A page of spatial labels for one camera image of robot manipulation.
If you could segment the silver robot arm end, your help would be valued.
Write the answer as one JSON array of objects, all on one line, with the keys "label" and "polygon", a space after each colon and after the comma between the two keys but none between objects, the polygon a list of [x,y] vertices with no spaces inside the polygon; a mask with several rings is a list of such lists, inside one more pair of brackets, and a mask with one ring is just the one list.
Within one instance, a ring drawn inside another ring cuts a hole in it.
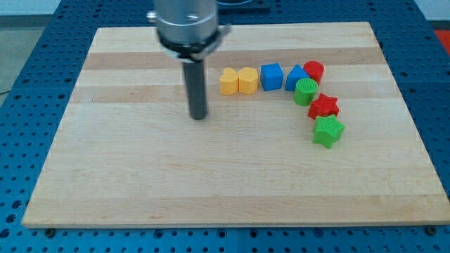
[{"label": "silver robot arm end", "polygon": [[231,31],[219,24],[215,0],[154,0],[146,17],[165,53],[185,63],[203,61]]}]

